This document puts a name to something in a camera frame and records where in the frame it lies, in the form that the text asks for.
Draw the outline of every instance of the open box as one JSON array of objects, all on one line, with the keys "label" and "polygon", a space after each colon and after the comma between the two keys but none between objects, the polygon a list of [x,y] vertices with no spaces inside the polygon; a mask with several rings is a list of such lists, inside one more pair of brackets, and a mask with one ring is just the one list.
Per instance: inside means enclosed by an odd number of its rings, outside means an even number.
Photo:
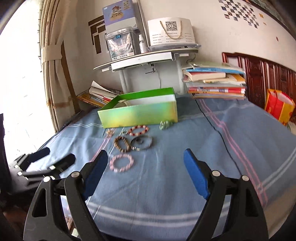
[{"label": "open box", "polygon": [[[124,100],[128,106],[117,107]],[[101,108],[98,114],[104,128],[178,122],[173,88],[119,95]]]}]

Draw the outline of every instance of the curtain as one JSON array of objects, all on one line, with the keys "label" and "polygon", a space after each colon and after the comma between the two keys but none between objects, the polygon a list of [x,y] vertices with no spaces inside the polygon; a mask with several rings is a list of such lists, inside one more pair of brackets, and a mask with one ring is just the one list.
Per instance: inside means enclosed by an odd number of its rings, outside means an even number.
[{"label": "curtain", "polygon": [[75,114],[71,88],[61,63],[65,31],[77,0],[45,0],[40,23],[40,47],[46,104],[57,132]]}]

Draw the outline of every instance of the blue bedsheet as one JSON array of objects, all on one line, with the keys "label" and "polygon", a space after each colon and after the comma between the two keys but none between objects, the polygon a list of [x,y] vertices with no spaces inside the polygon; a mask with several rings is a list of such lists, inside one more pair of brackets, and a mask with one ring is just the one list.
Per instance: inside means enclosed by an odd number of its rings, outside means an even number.
[{"label": "blue bedsheet", "polygon": [[[296,136],[286,127],[248,100],[200,99],[197,103],[180,97],[178,123],[162,131],[159,125],[149,126],[147,134],[153,137],[153,145],[146,151],[130,152],[134,158],[130,170],[114,173],[107,167],[87,200],[102,232],[129,240],[186,240],[205,204],[183,164],[187,148],[225,176],[248,175],[263,207],[296,184]],[[237,166],[214,128],[222,134]],[[126,129],[115,128],[113,137],[107,138],[93,110],[52,138],[46,144],[50,156],[30,169],[44,169],[73,153],[77,160],[62,174],[66,177],[94,160],[101,149],[108,152],[110,160],[119,154],[113,147],[114,138]],[[124,160],[116,164],[126,165]],[[223,229],[229,200],[225,200],[215,234]],[[67,214],[67,202],[65,198],[62,201]]]}]

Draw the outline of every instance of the wall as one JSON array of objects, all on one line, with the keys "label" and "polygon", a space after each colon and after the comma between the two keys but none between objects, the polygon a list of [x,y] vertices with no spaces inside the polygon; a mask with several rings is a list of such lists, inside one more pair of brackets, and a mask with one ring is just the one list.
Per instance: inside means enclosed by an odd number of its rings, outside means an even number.
[{"label": "wall", "polygon": [[[121,88],[118,73],[94,71],[93,68],[110,60],[104,42],[104,33],[100,34],[102,53],[96,54],[92,45],[88,22],[102,15],[102,7],[116,0],[79,1],[76,10],[76,22],[69,28],[65,39],[66,56],[76,93],[87,89],[92,80],[114,88]],[[252,7],[250,4],[236,0]],[[280,63],[296,71],[296,41],[275,20],[254,9],[259,23],[258,29],[249,26],[240,18],[235,21],[232,16],[225,18],[218,0],[141,0],[145,20],[177,16],[189,18],[193,26],[196,42],[201,44],[197,58],[207,61],[222,61],[221,52],[241,52],[259,56]],[[128,69],[129,84],[134,91],[173,86],[179,90],[176,64],[174,62],[156,65],[157,72],[150,66]]]}]

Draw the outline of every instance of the white stand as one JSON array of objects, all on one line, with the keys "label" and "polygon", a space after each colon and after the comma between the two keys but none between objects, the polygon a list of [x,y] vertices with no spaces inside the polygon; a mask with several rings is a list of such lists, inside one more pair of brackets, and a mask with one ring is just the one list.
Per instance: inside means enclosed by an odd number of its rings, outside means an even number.
[{"label": "white stand", "polygon": [[123,93],[124,94],[128,93],[129,91],[128,91],[127,87],[126,87],[126,79],[124,77],[123,69],[119,70],[119,78],[120,78]]},{"label": "white stand", "polygon": [[149,53],[143,53],[135,56],[130,56],[124,59],[115,60],[109,63],[102,64],[94,69],[101,69],[102,71],[119,71],[120,82],[124,93],[129,93],[123,70],[126,68],[142,66],[146,64],[153,64],[162,61],[176,61],[178,70],[178,81],[180,85],[180,94],[185,93],[183,79],[183,71],[181,67],[180,57],[189,56],[189,53],[198,53],[198,48],[180,48],[171,50],[160,50]]},{"label": "white stand", "polygon": [[183,95],[185,93],[184,83],[182,81],[183,79],[183,71],[181,67],[181,60],[180,57],[176,57],[176,64],[177,64],[177,71],[178,71],[178,80],[180,85],[180,94]]}]

